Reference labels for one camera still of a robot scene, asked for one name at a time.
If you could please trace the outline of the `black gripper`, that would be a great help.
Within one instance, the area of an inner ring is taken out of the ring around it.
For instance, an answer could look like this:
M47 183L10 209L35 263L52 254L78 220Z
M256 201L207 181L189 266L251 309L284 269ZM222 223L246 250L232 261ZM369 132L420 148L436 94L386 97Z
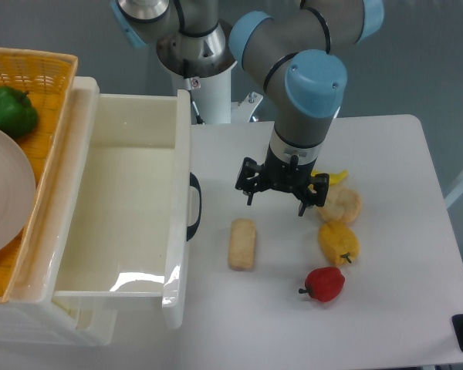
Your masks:
M247 197L251 206L256 193L266 191L264 170L272 188L278 191L296 191L300 201L298 216L302 217L309 207L323 207L330 187L330 175L319 173L312 176L322 143L315 146L300 146L282 138L274 127L264 166L250 157L245 157L238 172L235 189Z

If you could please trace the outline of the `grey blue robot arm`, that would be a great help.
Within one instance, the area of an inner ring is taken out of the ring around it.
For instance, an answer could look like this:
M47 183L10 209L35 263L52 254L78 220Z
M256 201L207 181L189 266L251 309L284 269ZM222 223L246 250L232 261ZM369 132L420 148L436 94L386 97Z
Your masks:
M264 163L245 158L236 188L248 198L276 190L300 209L322 207L329 184L313 167L337 117L347 71L337 53L384 22L381 1L302 1L285 21L259 11L228 24L216 1L113 1L128 41L154 43L175 89L188 91L200 124L231 119L230 73L247 72L277 106Z

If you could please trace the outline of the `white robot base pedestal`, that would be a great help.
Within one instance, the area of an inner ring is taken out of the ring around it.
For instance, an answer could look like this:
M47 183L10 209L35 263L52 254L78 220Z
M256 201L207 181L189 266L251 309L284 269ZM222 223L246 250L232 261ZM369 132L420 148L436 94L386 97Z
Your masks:
M263 95L250 92L242 101L232 101L231 67L212 77L184 78L167 69L171 76L173 90L186 89L191 95L192 123L204 124L256 122L255 111L262 103Z

